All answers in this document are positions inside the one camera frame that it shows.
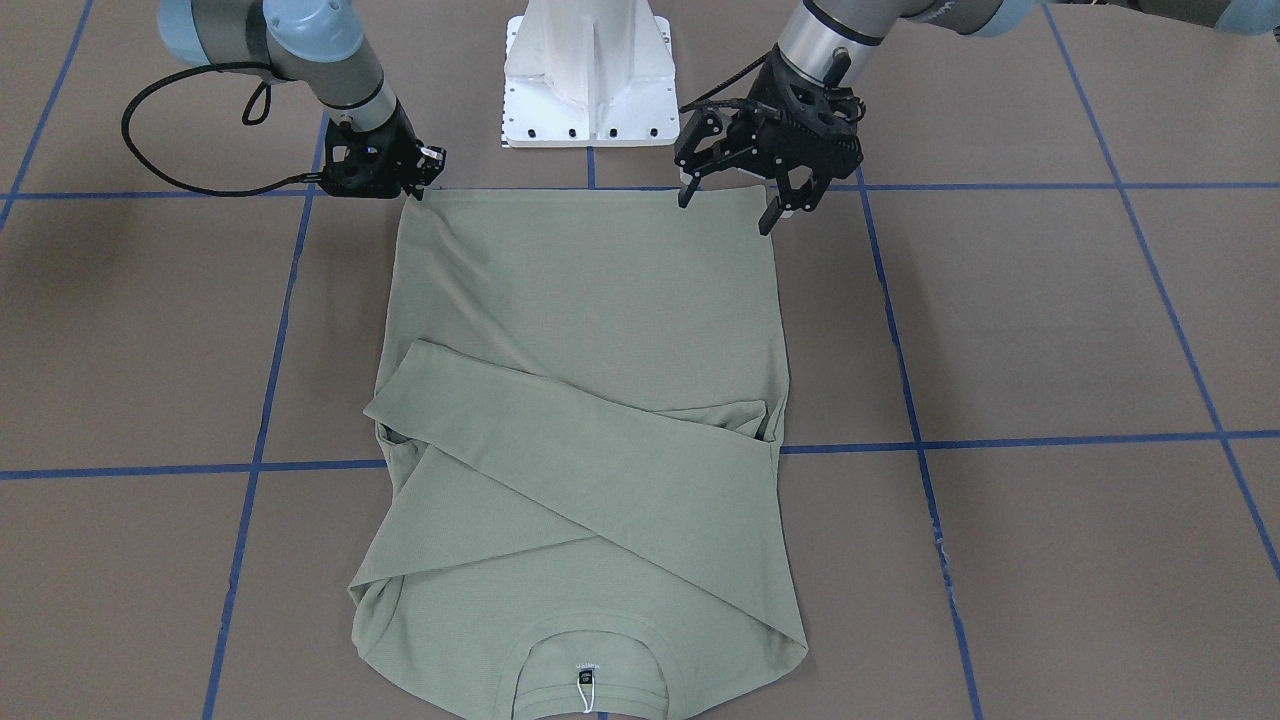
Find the white bracket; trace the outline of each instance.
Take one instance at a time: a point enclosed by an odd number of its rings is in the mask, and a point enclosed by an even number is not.
[[[502,142],[671,145],[680,133],[671,24],[646,0],[529,0],[507,23]]]

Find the black cable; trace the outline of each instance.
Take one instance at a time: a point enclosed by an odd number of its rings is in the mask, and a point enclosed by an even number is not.
[[[284,179],[273,182],[271,184],[255,187],[252,190],[210,190],[207,187],[200,187],[182,182],[177,178],[165,174],[165,172],[155,167],[155,164],[152,164],[151,160],[147,160],[146,156],[142,155],[142,151],[138,150],[138,146],[133,143],[133,137],[129,135],[129,123],[133,120],[133,113],[138,109],[138,105],[141,105],[147,97],[154,95],[156,91],[168,87],[175,82],[180,82],[189,77],[195,77],[204,73],[223,72],[223,70],[248,70],[248,69],[271,72],[271,65],[268,65],[266,63],[214,63],[211,65],[201,65],[198,68],[188,68],[186,70],[173,73],[172,76],[160,78],[156,82],[146,86],[145,88],[142,88],[142,92],[138,92],[133,97],[133,100],[129,100],[129,104],[124,108],[124,114],[120,117],[120,137],[124,138],[124,145],[129,149],[129,152],[132,152],[133,156],[138,159],[138,163],[142,163],[142,167],[151,170],[151,173],[155,174],[157,178],[165,181],[166,183],[174,187],[180,187],[182,190],[187,190],[191,192],[198,192],[201,195],[212,195],[215,197],[250,197],[253,195],[262,195],[264,192],[270,192],[278,187],[284,187],[287,184],[319,182],[320,179],[324,178],[324,176],[321,176],[320,173],[301,173],[297,176],[289,176]],[[260,85],[259,88],[253,91],[253,95],[250,96],[248,105],[244,108],[244,113],[241,117],[241,122],[247,126],[260,124],[262,120],[266,119],[266,114],[270,111],[270,105],[271,105],[270,87],[268,87],[264,91],[262,85]],[[248,118],[250,108],[252,108],[253,102],[264,92],[266,94],[266,108],[264,108],[262,114],[256,120],[250,119]]]
[[[716,96],[717,94],[719,94],[726,87],[728,87],[728,86],[733,85],[735,82],[742,79],[744,77],[746,77],[746,73],[749,73],[749,72],[754,70],[755,68],[759,68],[760,65],[763,65],[764,61],[769,59],[769,53],[765,53],[764,55],[760,55],[755,60],[751,60],[750,65],[742,68],[741,70],[739,70],[737,73],[735,73],[733,77],[728,78],[727,81],[724,81],[724,82],[717,85],[716,87],[708,90],[707,92],[699,95],[696,100],[694,100],[692,102],[689,102],[687,105],[684,105],[680,109],[680,111],[681,113],[687,113],[687,111],[692,110],[694,108],[698,108],[699,102],[701,102],[703,100],[707,100],[708,97]]]

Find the t-shirt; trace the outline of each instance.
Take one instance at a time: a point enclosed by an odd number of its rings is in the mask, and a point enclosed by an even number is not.
[[[762,188],[436,191],[401,219],[374,669],[468,720],[690,717],[806,652]]]

